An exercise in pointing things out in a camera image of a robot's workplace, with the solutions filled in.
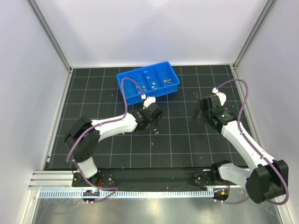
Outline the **blue plastic compartment bin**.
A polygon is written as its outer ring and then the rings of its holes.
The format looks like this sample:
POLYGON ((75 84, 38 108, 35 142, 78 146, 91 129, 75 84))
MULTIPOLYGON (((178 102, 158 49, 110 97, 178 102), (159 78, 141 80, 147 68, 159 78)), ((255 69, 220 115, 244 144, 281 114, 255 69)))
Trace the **blue plastic compartment bin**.
POLYGON ((142 102, 142 92, 147 97, 161 97, 178 91, 180 80, 168 61, 138 69, 125 71, 116 75, 119 88, 125 93, 127 105, 134 105, 142 102), (171 79, 172 83, 164 83, 164 80, 171 79))

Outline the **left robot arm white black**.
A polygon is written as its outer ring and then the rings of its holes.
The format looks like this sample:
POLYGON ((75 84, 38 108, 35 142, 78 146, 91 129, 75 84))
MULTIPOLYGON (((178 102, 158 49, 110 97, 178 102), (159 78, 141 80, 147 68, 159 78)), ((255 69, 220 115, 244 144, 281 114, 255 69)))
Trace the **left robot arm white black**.
POLYGON ((137 110, 126 110, 123 115, 101 120, 81 117, 66 134, 64 144, 69 150, 66 161, 73 161, 79 169, 75 177, 99 187, 100 175, 93 159, 98 143, 121 133, 143 131, 158 125, 163 109, 155 102, 144 103, 137 110))

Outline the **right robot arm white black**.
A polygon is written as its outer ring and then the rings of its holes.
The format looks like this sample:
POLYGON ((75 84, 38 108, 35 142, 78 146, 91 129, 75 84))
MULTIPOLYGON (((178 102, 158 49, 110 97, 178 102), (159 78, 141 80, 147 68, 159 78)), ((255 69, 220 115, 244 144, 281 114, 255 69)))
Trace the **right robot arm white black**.
POLYGON ((214 182, 229 181, 244 188, 248 197, 260 204, 285 196, 281 205, 289 200, 288 165, 265 152, 244 129, 241 118, 225 106, 226 95, 216 93, 199 99, 193 119, 200 118, 227 139, 242 156, 248 169, 224 160, 211 166, 214 182))

